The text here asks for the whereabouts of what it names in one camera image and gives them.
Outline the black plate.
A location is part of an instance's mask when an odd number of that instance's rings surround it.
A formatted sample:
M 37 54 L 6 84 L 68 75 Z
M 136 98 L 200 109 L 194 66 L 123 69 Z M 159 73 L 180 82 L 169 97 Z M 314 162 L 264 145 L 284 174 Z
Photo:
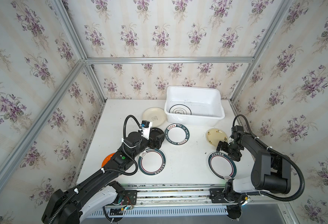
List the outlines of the black plate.
M 162 129 L 153 127 L 150 130 L 150 138 L 152 138 L 154 141 L 163 142 L 165 139 L 165 133 Z

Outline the yellow cream plate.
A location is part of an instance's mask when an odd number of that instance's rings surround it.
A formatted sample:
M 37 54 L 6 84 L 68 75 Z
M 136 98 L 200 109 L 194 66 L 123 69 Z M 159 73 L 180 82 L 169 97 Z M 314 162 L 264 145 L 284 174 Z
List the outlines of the yellow cream plate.
M 228 142 L 229 139 L 224 131 L 217 128 L 209 129 L 206 132 L 205 136 L 206 136 L 206 140 L 214 147 L 217 147 L 220 141 Z

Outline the white plate flower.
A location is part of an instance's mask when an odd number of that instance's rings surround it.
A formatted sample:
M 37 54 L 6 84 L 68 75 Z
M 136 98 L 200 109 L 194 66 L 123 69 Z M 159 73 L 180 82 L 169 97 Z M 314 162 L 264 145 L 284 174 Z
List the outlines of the white plate flower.
M 191 109 L 188 106 L 185 106 L 183 104 L 173 105 L 170 108 L 169 113 L 182 114 L 182 115 L 192 115 Z

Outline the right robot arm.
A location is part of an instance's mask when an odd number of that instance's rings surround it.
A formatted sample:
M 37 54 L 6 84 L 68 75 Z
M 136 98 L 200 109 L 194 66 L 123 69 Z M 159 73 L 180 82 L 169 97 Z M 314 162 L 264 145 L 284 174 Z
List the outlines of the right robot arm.
M 236 125 L 235 121 L 241 117 L 246 126 Z M 249 177 L 251 186 L 243 187 L 238 179 L 230 179 L 225 184 L 221 196 L 228 202 L 241 203 L 246 196 L 263 195 L 271 199 L 289 202 L 298 199 L 304 192 L 306 182 L 303 172 L 287 155 L 265 144 L 250 128 L 245 115 L 236 115 L 231 128 L 232 141 L 220 141 L 216 148 L 218 153 L 225 152 L 236 162 L 242 157 L 242 151 L 247 149 L 254 157 L 254 164 Z

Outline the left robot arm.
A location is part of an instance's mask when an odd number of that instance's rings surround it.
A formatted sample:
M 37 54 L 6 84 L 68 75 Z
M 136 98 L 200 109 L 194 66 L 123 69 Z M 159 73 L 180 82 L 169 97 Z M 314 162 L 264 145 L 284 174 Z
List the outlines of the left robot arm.
M 79 224 L 100 207 L 113 203 L 125 191 L 116 178 L 136 174 L 139 165 L 135 158 L 146 149 L 161 148 L 165 134 L 150 121 L 138 123 L 137 132 L 126 134 L 130 118 L 137 121 L 133 115 L 126 117 L 121 146 L 106 164 L 78 185 L 51 195 L 41 218 L 44 224 Z

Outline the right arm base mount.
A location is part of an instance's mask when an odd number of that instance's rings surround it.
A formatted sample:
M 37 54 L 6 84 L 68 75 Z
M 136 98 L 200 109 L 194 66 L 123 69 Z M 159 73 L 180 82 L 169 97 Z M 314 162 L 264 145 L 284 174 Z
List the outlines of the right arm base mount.
M 254 187 L 249 178 L 229 179 L 223 188 L 209 189 L 209 199 L 212 203 L 229 203 L 226 206 L 227 217 L 239 220 L 242 215 L 242 204 L 246 193 Z

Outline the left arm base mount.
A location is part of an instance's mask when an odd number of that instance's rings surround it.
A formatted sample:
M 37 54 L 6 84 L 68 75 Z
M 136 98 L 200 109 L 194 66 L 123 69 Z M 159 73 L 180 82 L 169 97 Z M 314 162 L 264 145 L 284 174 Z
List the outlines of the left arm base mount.
M 110 182 L 105 189 L 114 192 L 114 199 L 102 207 L 104 216 L 111 224 L 117 224 L 123 219 L 125 212 L 136 205 L 137 190 L 125 190 L 117 181 Z

